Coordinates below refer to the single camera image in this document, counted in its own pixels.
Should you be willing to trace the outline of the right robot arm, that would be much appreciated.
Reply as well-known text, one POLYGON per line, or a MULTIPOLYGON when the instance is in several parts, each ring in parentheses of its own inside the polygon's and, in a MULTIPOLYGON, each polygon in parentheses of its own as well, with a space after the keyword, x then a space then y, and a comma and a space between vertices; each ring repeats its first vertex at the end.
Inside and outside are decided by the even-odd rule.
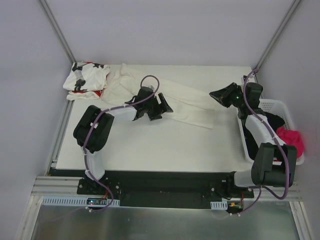
POLYGON ((268 122, 260 105, 263 87, 249 82, 246 86, 231 83, 225 88, 210 92, 210 97, 225 108, 234 106, 238 119, 258 146, 250 170, 236 171, 234 180, 225 184, 225 192, 237 197, 243 188, 266 186, 289 188, 293 184, 297 162, 297 149, 281 140, 268 122))

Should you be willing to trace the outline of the cream white t shirt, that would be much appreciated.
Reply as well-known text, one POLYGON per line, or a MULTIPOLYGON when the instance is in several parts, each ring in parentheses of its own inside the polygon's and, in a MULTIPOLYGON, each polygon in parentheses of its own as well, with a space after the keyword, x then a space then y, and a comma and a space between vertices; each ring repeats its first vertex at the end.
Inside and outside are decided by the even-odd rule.
MULTIPOLYGON (((122 105, 136 95, 141 80, 148 74, 132 69, 126 64, 114 71, 113 77, 107 80, 101 99, 107 104, 122 105)), ((209 95, 183 84, 167 79, 159 79, 157 97, 163 94, 173 113, 166 117, 178 122, 212 129, 214 127, 214 111, 217 108, 209 95)))

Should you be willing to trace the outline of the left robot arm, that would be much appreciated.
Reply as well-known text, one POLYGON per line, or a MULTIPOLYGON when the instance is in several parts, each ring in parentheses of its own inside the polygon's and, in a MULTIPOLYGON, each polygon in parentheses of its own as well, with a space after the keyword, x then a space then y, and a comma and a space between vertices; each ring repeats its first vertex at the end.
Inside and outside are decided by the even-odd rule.
POLYGON ((106 183, 102 148, 105 146, 113 125, 132 122, 147 115, 150 121, 159 120, 164 113, 174 110, 160 92, 155 95, 150 87, 142 86, 138 94, 122 106, 101 109, 90 105, 73 131, 73 137, 84 154, 85 175, 90 179, 88 188, 99 195, 105 191, 106 183))

